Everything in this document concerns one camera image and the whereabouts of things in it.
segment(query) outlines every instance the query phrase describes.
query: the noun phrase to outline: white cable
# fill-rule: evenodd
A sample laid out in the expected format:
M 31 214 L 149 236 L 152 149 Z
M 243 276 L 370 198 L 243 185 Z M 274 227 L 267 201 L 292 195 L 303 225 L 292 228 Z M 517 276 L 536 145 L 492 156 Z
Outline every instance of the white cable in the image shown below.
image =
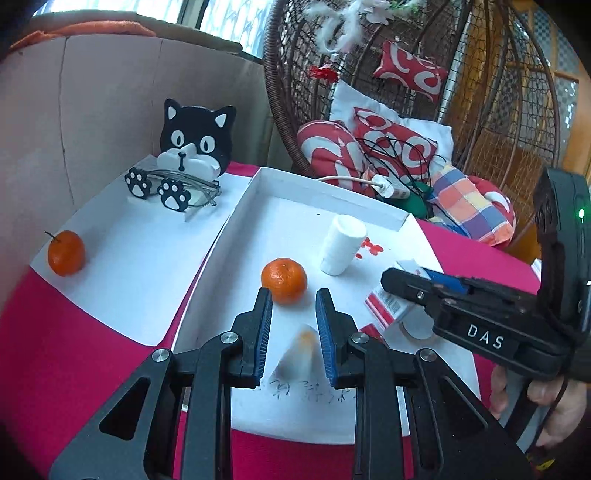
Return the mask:
M 341 175 L 331 175 L 329 177 L 322 177 L 321 179 L 318 179 L 318 181 L 326 181 L 326 180 L 353 180 L 353 181 L 358 181 L 359 183 L 366 183 L 367 185 L 373 185 L 374 187 L 381 187 L 382 186 L 381 183 L 376 183 L 371 180 L 356 179 L 355 177 L 343 177 Z

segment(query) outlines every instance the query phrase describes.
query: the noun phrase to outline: human hand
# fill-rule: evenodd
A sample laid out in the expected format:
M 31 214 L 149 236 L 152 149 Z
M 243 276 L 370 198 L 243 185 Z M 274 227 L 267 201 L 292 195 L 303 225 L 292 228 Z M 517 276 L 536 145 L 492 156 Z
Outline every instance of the human hand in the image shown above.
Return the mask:
M 528 398 L 538 405 L 549 407 L 558 396 L 563 377 L 550 382 L 534 380 L 527 389 Z M 496 366 L 491 375 L 491 413 L 498 420 L 507 408 L 507 374 L 504 367 Z M 587 408 L 587 388 L 584 383 L 569 380 L 556 409 L 546 421 L 536 446 L 553 447 L 574 432 Z

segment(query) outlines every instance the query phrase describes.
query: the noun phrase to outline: checkered cloth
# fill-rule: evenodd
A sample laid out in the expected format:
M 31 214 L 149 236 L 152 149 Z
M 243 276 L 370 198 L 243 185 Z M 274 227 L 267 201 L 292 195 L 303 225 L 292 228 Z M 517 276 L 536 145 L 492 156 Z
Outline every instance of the checkered cloth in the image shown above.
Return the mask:
M 513 226 L 456 167 L 445 165 L 431 185 L 427 200 L 433 205 L 433 223 L 490 246 L 513 237 Z

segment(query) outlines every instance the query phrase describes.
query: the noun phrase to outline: orange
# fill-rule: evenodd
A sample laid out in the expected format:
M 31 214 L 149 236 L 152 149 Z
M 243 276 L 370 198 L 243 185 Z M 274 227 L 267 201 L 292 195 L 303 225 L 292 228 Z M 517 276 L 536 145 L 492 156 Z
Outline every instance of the orange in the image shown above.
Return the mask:
M 51 269 L 61 277 L 78 272 L 84 266 L 86 250 L 82 238 L 71 230 L 64 230 L 53 236 L 47 249 L 47 262 Z
M 294 303 L 306 291 L 308 277 L 298 262 L 290 258 L 277 258 L 262 269 L 261 285 L 271 290 L 273 302 Z

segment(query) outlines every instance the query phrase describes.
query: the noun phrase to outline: cat ear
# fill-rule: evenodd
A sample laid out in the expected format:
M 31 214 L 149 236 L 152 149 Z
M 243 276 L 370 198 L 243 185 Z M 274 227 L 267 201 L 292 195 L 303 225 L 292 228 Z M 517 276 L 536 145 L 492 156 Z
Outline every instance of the cat ear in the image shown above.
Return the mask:
M 219 128 L 231 128 L 236 118 L 236 109 L 233 106 L 225 106 L 214 112 L 215 121 Z
M 164 119 L 166 121 L 172 120 L 181 108 L 182 107 L 178 104 L 176 100 L 173 100 L 172 98 L 167 98 L 164 102 Z

